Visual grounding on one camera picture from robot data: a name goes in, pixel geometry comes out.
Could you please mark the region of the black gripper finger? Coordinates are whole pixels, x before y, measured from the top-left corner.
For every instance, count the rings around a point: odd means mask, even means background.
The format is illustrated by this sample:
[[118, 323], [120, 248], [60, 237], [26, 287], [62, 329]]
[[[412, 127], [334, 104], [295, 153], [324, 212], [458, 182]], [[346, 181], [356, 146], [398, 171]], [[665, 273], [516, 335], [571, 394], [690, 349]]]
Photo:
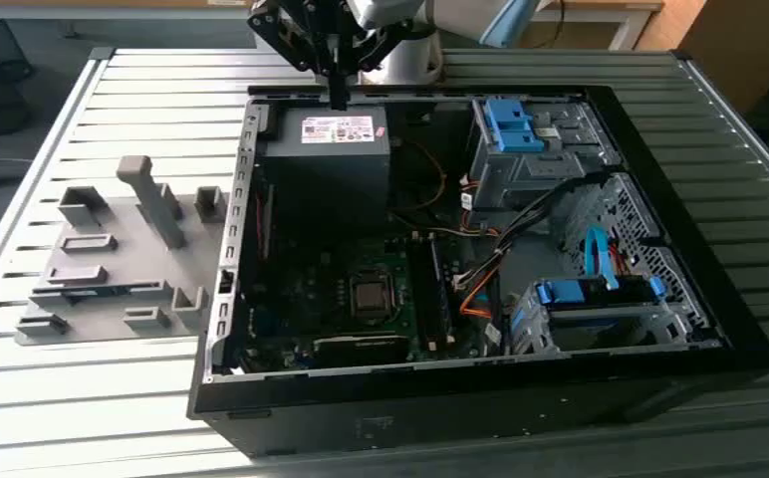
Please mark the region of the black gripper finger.
[[339, 77], [327, 35], [310, 30], [319, 20], [312, 2], [255, 2], [247, 25], [299, 72], [310, 71], [327, 89], [328, 104], [339, 107]]
[[363, 40], [350, 33], [339, 34], [339, 109], [347, 108], [350, 82], [360, 72], [375, 70], [402, 41], [402, 25], [391, 24]]

